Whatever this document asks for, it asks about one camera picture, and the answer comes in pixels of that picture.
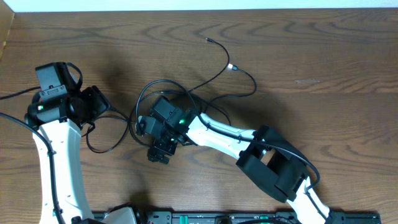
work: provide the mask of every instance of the white wall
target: white wall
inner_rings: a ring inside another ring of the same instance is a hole
[[[14,12],[398,7],[398,0],[4,0]]]

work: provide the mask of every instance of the white background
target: white background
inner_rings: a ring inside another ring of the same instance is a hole
[[[398,7],[398,0],[4,0],[14,12]]]

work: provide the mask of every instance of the wooden table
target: wooden table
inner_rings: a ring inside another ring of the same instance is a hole
[[[150,81],[190,88],[215,75],[226,55],[205,37],[222,43],[231,63],[257,80],[254,96],[218,102],[233,126],[278,129],[318,167],[317,193],[329,207],[377,211],[383,223],[398,222],[397,9],[17,14],[0,64],[0,94],[37,86],[36,66],[73,62],[84,88],[97,85],[129,113]],[[195,92],[210,99],[251,89],[247,76],[225,72]],[[0,111],[23,119],[32,95],[2,100]],[[122,122],[100,120],[90,141],[104,149],[123,129]],[[42,202],[32,134],[4,119],[0,131],[0,223],[37,223]],[[166,166],[149,162],[146,148],[129,136],[107,154],[92,153],[81,140],[93,210],[128,201],[176,211],[289,207],[234,163],[191,146],[178,147]]]

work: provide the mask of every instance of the green component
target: green component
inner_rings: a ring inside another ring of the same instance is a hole
[[[188,224],[188,215],[180,216],[180,224]]]
[[[261,216],[260,219],[268,219],[268,216]]]

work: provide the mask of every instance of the black and white robotic arm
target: black and white robotic arm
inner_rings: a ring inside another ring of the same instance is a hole
[[[36,96],[25,116],[29,126],[38,130],[51,145],[51,149],[47,149],[34,135],[42,177],[40,222],[98,223],[92,220],[83,186],[81,129],[111,105],[96,86],[80,91],[81,73],[69,65],[80,73],[77,80],[69,72],[68,65],[51,63],[36,68],[42,101]],[[294,156],[306,160],[304,155],[268,126],[261,126],[257,131],[234,128],[195,110],[182,111],[163,96],[155,101],[150,116],[139,117],[137,125],[139,134],[155,137],[148,150],[148,159],[152,162],[167,164],[167,156],[175,153],[178,143],[212,147],[237,159],[236,165],[262,191],[280,202],[289,203],[301,223],[323,224],[330,216],[329,208],[310,187],[306,163]],[[261,158],[272,148],[275,154],[265,165]],[[111,212],[101,222],[136,224],[137,220],[132,208],[124,207]]]

